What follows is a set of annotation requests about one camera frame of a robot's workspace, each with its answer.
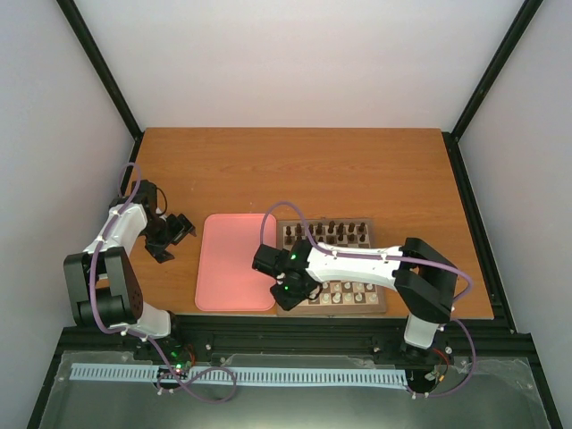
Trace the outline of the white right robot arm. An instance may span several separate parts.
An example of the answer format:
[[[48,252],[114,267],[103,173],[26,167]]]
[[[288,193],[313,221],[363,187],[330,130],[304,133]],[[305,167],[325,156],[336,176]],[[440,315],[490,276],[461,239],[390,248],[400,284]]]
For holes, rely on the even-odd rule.
[[[404,342],[430,349],[450,320],[460,270],[420,239],[389,248],[344,248],[302,240],[290,250],[270,249],[266,267],[270,292],[289,311],[330,281],[370,283],[396,291],[408,309]]]

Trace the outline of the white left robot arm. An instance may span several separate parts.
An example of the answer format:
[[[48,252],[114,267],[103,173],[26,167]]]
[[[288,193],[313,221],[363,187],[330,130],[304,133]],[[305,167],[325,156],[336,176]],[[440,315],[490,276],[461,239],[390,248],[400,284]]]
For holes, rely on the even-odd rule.
[[[196,227],[184,214],[166,214],[157,206],[162,191],[151,181],[133,182],[127,197],[114,199],[97,237],[80,253],[63,262],[64,278],[76,325],[95,326],[105,333],[132,333],[155,339],[154,347],[166,359],[179,358],[186,338],[172,329],[174,315],[148,304],[130,263],[138,238],[145,250],[162,264],[174,259],[168,251]]]

